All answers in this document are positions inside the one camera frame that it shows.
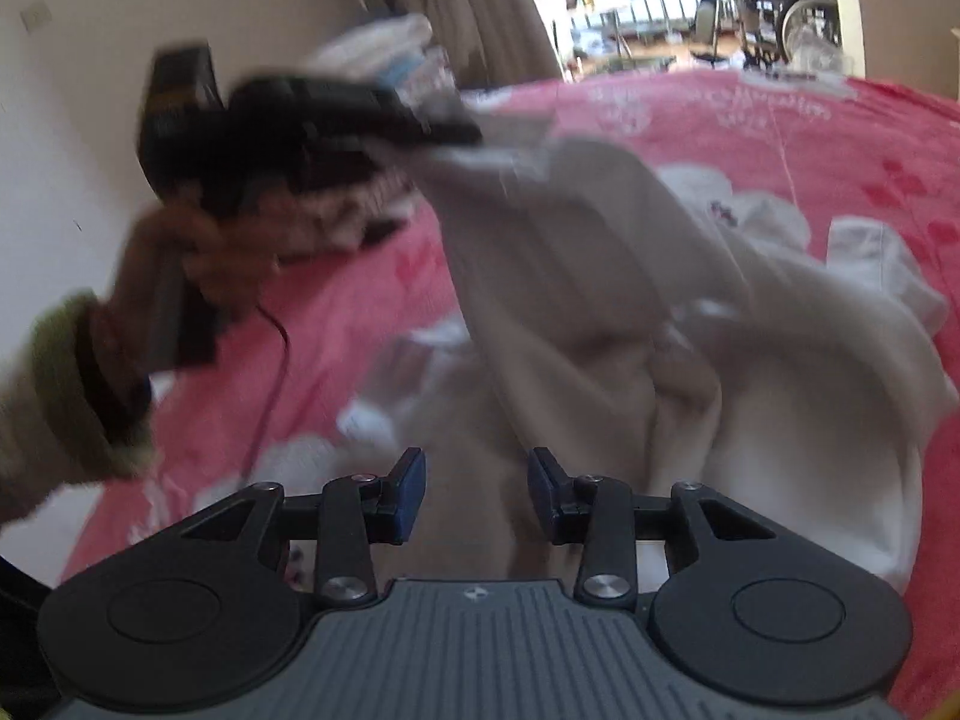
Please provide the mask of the person's left hand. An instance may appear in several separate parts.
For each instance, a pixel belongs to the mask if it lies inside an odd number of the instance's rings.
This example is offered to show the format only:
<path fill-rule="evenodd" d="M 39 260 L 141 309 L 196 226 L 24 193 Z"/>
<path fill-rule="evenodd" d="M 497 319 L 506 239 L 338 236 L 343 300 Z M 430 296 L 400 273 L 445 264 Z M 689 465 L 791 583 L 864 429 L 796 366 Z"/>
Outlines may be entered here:
<path fill-rule="evenodd" d="M 290 238 L 277 216 L 218 220 L 195 192 L 167 197 L 133 225 L 109 296 L 89 311 L 104 375 L 124 385 L 213 362 L 218 333 L 256 307 Z"/>

